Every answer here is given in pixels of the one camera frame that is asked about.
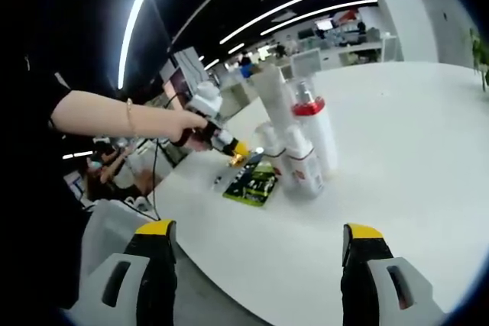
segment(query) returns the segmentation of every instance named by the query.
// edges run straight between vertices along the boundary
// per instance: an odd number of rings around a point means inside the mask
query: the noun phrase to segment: office desk
[[[263,208],[224,199],[212,184],[226,157],[192,153],[157,187],[160,214],[219,288],[271,324],[342,324],[346,222],[381,231],[451,311],[489,248],[489,94],[471,69],[431,63],[351,66],[315,83],[340,159],[319,198],[278,187]],[[265,120],[258,99],[228,128],[252,140]]]

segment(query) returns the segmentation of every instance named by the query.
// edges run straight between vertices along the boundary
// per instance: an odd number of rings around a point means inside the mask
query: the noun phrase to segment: yellow part
[[[381,232],[377,229],[368,227],[367,225],[347,223],[351,231],[351,239],[357,240],[360,238],[384,238]]]
[[[246,157],[250,153],[250,151],[249,151],[249,149],[245,143],[243,143],[242,141],[239,141],[238,145],[236,145],[235,153],[241,154],[242,156]]]
[[[152,221],[147,223],[136,230],[136,234],[159,234],[162,236],[168,235],[168,227],[173,221],[171,219],[164,219],[162,221]]]

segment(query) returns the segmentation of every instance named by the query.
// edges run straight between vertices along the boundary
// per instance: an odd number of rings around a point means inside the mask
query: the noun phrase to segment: black sleeve
[[[51,114],[63,98],[71,90],[62,85],[53,73],[41,68],[31,68],[27,72],[27,87],[30,89],[29,99],[35,107],[36,116],[49,121]]]

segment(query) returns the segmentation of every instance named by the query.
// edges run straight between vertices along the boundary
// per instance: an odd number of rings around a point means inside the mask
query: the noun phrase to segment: bracelet
[[[132,135],[134,138],[138,139],[139,136],[136,134],[136,128],[134,126],[134,123],[132,121],[132,115],[131,115],[131,110],[132,110],[132,99],[128,98],[127,102],[126,102],[126,112],[127,112],[127,115],[128,115],[128,122],[129,122],[129,127],[131,129],[131,132],[132,132]]]

